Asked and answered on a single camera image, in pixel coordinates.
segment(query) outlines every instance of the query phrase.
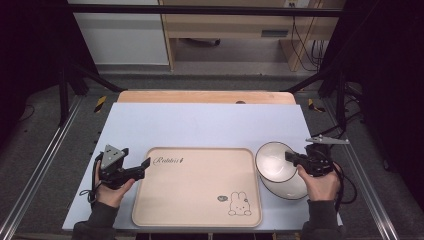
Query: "cable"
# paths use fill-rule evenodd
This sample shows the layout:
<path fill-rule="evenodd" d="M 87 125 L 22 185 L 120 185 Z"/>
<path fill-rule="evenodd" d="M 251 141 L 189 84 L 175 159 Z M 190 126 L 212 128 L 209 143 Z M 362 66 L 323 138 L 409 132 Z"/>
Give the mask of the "cable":
<path fill-rule="evenodd" d="M 93 171 L 92 171 L 92 176 L 91 176 L 91 190 L 82 190 L 79 195 L 87 195 L 87 201 L 90 203 L 91 205 L 91 209 L 93 209 L 95 202 L 97 201 L 96 198 L 96 193 L 97 193 L 97 189 L 103 184 L 103 183 L 108 183 L 107 181 L 102 181 L 100 180 L 98 183 L 96 183 L 96 171 L 97 171 L 97 163 L 99 161 L 101 161 L 103 158 L 103 152 L 99 154 L 99 156 L 97 156 L 94 160 L 93 163 Z"/>
<path fill-rule="evenodd" d="M 315 17 L 313 17 L 313 18 L 312 18 L 312 21 L 311 21 L 311 23 L 309 24 L 308 32 L 306 33 L 306 35 L 309 35 L 309 32 L 311 31 L 312 23 L 313 23 L 314 19 L 315 19 Z M 300 58 L 299 54 L 297 53 L 296 48 L 295 48 L 294 43 L 293 43 L 293 32 L 294 32 L 294 31 L 296 32 L 296 34 L 297 34 L 297 36 L 298 36 L 298 38 L 299 38 L 299 40 L 300 40 L 300 42 L 301 42 L 301 44 L 302 44 L 302 48 L 305 50 L 305 53 L 306 53 L 306 56 L 307 56 L 308 60 L 312 63 L 312 65 L 314 65 L 314 66 L 317 68 L 316 70 L 307 69 L 307 68 L 303 65 L 302 59 Z M 318 70 L 319 70 L 319 66 L 318 66 L 318 65 L 317 65 L 317 64 L 316 64 L 316 63 L 315 63 L 315 62 L 311 59 L 311 57 L 309 56 L 308 51 L 307 51 L 306 46 L 305 46 L 305 43 L 302 41 L 302 38 L 300 37 L 300 34 L 299 34 L 299 32 L 297 31 L 295 16 L 293 16 L 293 26 L 292 26 L 292 32 L 291 32 L 291 39 L 290 39 L 290 42 L 291 42 L 291 45 L 292 45 L 293 51 L 295 52 L 295 54 L 296 54 L 296 56 L 297 56 L 297 58 L 298 58 L 298 60 L 299 60 L 300 64 L 302 65 L 303 69 L 305 69 L 305 70 L 307 70 L 307 71 L 311 71 L 311 72 L 316 72 L 316 71 L 318 71 Z"/>
<path fill-rule="evenodd" d="M 355 117 L 355 116 L 357 116 L 357 115 L 359 115 L 359 114 L 361 114 L 361 113 L 362 113 L 362 111 L 358 111 L 358 112 L 356 112 L 356 113 L 352 114 L 351 116 L 349 116 L 349 117 L 347 117 L 347 118 L 346 118 L 346 122 L 348 122 L 350 119 L 352 119 L 353 117 Z M 329 128 L 329 129 L 327 129 L 327 130 L 324 130 L 324 131 L 322 131 L 322 132 L 320 132 L 320 133 L 313 134 L 313 135 L 311 135 L 311 137 L 317 137 L 317 136 L 319 136 L 319 135 L 324 135 L 324 134 L 330 133 L 330 132 L 332 132 L 332 131 L 336 130 L 337 128 L 339 128 L 339 127 L 340 127 L 340 124 L 337 124 L 337 125 L 335 125 L 335 126 L 333 126 L 333 127 Z"/>
<path fill-rule="evenodd" d="M 308 155 L 310 155 L 311 153 L 313 153 L 314 156 L 319 155 L 318 159 L 327 159 L 332 164 L 333 170 L 336 173 L 337 178 L 339 179 L 339 182 L 340 182 L 340 188 L 337 192 L 337 197 L 336 197 L 335 203 L 334 203 L 334 208 L 336 209 L 336 211 L 337 212 L 339 211 L 341 204 L 351 204 L 354 201 L 356 201 L 356 198 L 358 196 L 358 189 L 356 188 L 353 181 L 350 180 L 345 175 L 343 168 L 340 166 L 340 164 L 333 161 L 330 152 L 326 151 L 326 153 L 324 153 L 320 150 L 317 150 L 316 148 L 308 148 L 307 151 L 308 151 Z M 345 193 L 345 182 L 344 182 L 345 179 L 347 179 L 349 181 L 349 183 L 352 185 L 353 192 L 354 192 L 352 199 L 350 199 L 348 201 L 343 201 L 344 193 Z"/>
<path fill-rule="evenodd" d="M 303 69 L 305 69 L 306 71 L 315 72 L 315 70 L 307 69 L 307 68 L 305 67 L 305 65 L 303 65 L 302 59 L 300 58 L 299 54 L 298 54 L 298 53 L 297 53 L 297 51 L 296 51 L 296 48 L 295 48 L 294 43 L 293 43 L 293 36 L 294 36 L 294 35 L 293 35 L 293 32 L 294 32 L 294 30 L 295 30 L 295 29 L 296 29 L 296 22 L 295 22 L 295 17 L 293 16 L 293 26 L 292 26 L 291 39 L 290 39 L 290 43 L 291 43 L 291 45 L 292 45 L 293 51 L 294 51 L 294 53 L 296 54 L 297 59 L 299 60 L 300 65 L 302 65 Z"/>
<path fill-rule="evenodd" d="M 312 42 L 312 48 L 311 48 L 311 57 L 312 57 L 312 62 L 313 64 L 317 67 L 317 71 L 319 71 L 321 64 L 322 64 L 322 60 L 324 59 L 322 54 L 323 54 L 323 50 L 324 50 L 324 40 L 320 40 L 319 41 L 319 47 L 318 47 L 318 57 L 315 57 L 315 44 L 317 44 L 317 40 L 314 40 Z"/>

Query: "wooden panel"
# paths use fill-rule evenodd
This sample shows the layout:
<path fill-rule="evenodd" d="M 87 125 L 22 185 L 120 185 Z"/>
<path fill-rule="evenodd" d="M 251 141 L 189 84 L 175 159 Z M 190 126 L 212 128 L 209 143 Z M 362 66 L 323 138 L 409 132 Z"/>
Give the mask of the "wooden panel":
<path fill-rule="evenodd" d="M 274 7 L 284 6 L 284 0 L 161 0 L 164 5 L 191 5 L 191 6 L 251 6 Z M 308 8 L 341 9 L 345 0 L 310 0 Z M 164 28 L 170 39 L 178 38 L 262 38 L 273 37 L 280 39 L 284 54 L 291 71 L 299 68 L 299 59 L 303 57 L 305 49 L 303 43 L 309 40 L 330 40 L 337 18 L 295 17 L 296 28 L 299 32 L 293 33 L 293 17 L 286 16 L 232 16 L 232 15 L 165 15 Z M 263 31 L 287 32 L 287 35 L 263 36 Z M 175 55 L 169 56 L 173 63 Z"/>
<path fill-rule="evenodd" d="M 124 91 L 118 102 L 296 104 L 291 93 L 257 91 Z"/>

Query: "white cabinet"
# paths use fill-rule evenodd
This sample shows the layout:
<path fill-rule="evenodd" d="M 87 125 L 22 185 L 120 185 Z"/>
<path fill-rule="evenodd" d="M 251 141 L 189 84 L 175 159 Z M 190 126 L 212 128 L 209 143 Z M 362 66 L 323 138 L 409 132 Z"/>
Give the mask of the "white cabinet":
<path fill-rule="evenodd" d="M 157 5 L 157 0 L 68 0 L 70 4 Z M 169 65 L 159 14 L 74 13 L 96 65 Z"/>

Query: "metal frame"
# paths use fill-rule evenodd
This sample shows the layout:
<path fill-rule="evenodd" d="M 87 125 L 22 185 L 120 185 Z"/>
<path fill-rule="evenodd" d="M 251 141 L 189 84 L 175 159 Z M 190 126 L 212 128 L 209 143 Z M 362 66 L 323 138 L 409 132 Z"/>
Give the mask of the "metal frame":
<path fill-rule="evenodd" d="M 68 4 L 68 5 L 56 5 L 56 4 L 42 4 L 42 8 L 53 9 L 57 11 L 72 11 L 74 13 L 124 13 L 124 14 L 194 14 L 194 15 L 253 15 L 253 16 L 302 16 L 302 17 L 352 17 L 363 15 L 360 12 L 349 12 L 344 10 L 336 9 L 298 9 L 298 8 L 263 8 L 263 7 L 221 7 L 221 6 L 152 6 L 152 5 L 99 5 L 99 4 Z M 103 79 L 97 74 L 92 74 L 84 69 L 81 69 L 78 65 L 73 65 L 77 71 L 84 73 L 85 75 L 94 78 L 97 82 L 102 85 L 107 85 L 109 89 L 115 89 L 119 91 L 119 87 L 116 87 Z M 328 69 L 321 73 L 325 75 L 328 73 Z M 63 71 L 60 72 L 60 85 L 61 94 L 66 92 L 66 77 Z M 301 83 L 300 85 L 290 88 L 289 92 L 296 92 L 306 85 L 314 82 L 318 79 L 318 76 L 312 77 L 308 81 Z M 12 238 L 20 220 L 22 219 L 26 209 L 28 208 L 35 192 L 38 189 L 47 169 L 60 146 L 66 132 L 75 117 L 76 111 L 78 110 L 81 100 L 77 101 L 76 106 L 71 107 L 70 117 L 65 122 L 65 118 L 68 117 L 67 109 L 68 103 L 65 101 L 62 104 L 62 115 L 61 127 L 58 129 L 55 137 L 52 140 L 49 148 L 42 157 L 39 165 L 37 166 L 34 174 L 31 176 L 30 181 L 22 192 L 18 202 L 10 212 L 6 221 L 2 224 L 0 229 L 0 237 L 2 239 Z M 384 210 L 377 194 L 375 193 L 371 183 L 369 182 L 362 166 L 356 158 L 353 149 L 347 149 L 348 156 L 353 160 L 351 165 L 355 175 L 360 179 L 361 190 L 364 192 L 365 200 L 368 203 L 371 213 L 374 216 L 375 222 L 381 232 L 384 239 L 398 239 L 397 233 L 391 224 L 387 213 Z"/>

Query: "sleeve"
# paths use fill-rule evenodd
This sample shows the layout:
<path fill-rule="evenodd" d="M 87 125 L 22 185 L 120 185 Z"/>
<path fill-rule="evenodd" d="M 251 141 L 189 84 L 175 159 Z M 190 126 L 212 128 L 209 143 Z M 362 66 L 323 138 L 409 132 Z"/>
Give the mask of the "sleeve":
<path fill-rule="evenodd" d="M 302 240 L 341 240 L 345 229 L 337 223 L 333 201 L 308 201 L 309 221 L 303 225 Z"/>
<path fill-rule="evenodd" d="M 72 240 L 109 240 L 115 239 L 113 223 L 119 208 L 96 202 L 87 221 L 74 225 Z"/>

